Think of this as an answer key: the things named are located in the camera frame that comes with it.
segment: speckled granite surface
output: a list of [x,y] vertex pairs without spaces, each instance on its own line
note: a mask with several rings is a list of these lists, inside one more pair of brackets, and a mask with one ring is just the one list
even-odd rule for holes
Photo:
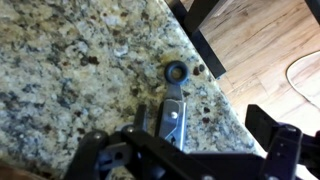
[[0,159],[59,178],[93,128],[148,105],[153,131],[172,60],[191,72],[185,151],[254,152],[217,82],[163,0],[1,0]]

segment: hardwood floor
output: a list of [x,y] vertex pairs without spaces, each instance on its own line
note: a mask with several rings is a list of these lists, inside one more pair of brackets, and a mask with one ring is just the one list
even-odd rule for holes
[[[189,8],[192,0],[183,0]],[[248,104],[258,104],[275,120],[304,133],[320,130],[320,110],[286,79],[297,59],[320,50],[320,26],[304,0],[233,1],[211,17],[202,33],[227,69],[218,81],[244,122]],[[320,55],[299,63],[293,81],[320,100]]]

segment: bolt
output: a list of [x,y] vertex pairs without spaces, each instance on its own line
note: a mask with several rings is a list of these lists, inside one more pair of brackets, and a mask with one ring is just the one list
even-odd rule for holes
[[279,178],[275,177],[275,176],[269,176],[268,180],[279,180]]
[[296,132],[297,131],[297,129],[292,127],[292,126],[286,126],[286,128],[291,132]]
[[129,126],[129,127],[127,128],[127,131],[128,131],[128,132],[133,132],[133,131],[134,131],[134,128],[133,128],[132,126]]
[[94,134],[94,138],[100,139],[100,138],[101,138],[101,134],[100,134],[100,133],[95,133],[95,134]]
[[178,113],[176,113],[176,112],[174,112],[174,111],[171,112],[170,115],[171,115],[171,118],[172,118],[172,119],[177,119],[177,118],[178,118]]
[[202,180],[214,180],[214,178],[212,176],[210,176],[210,175],[204,175],[202,177]]

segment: white cord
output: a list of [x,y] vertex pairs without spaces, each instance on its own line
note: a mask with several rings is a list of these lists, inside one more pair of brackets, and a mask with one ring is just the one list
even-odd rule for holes
[[317,55],[318,53],[320,54],[320,51],[316,51],[316,52],[314,52],[314,53],[311,53],[311,54],[309,54],[309,55],[306,55],[306,56],[304,56],[304,57],[302,57],[302,58],[294,61],[294,62],[288,67],[287,72],[286,72],[286,76],[287,76],[287,80],[288,80],[289,84],[292,86],[292,88],[293,88],[295,91],[297,91],[301,96],[303,96],[303,97],[304,97],[307,101],[309,101],[312,105],[314,105],[315,107],[317,107],[318,109],[320,109],[320,102],[315,101],[312,97],[310,97],[310,96],[302,93],[301,91],[299,91],[299,89],[293,84],[291,78],[289,78],[289,77],[290,77],[289,75],[290,75],[290,72],[291,72],[290,70],[291,70],[292,66],[294,66],[296,63],[298,63],[298,62],[300,62],[300,61],[302,61],[302,60],[307,59],[307,57],[312,56],[312,55]]

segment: black rubber washer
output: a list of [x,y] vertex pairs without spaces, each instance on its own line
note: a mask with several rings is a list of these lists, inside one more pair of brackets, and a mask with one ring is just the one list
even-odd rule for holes
[[[172,71],[174,69],[181,70],[180,78],[176,79],[172,77]],[[189,76],[188,67],[185,63],[181,61],[171,61],[164,70],[164,77],[171,84],[181,85],[187,81],[188,76]]]

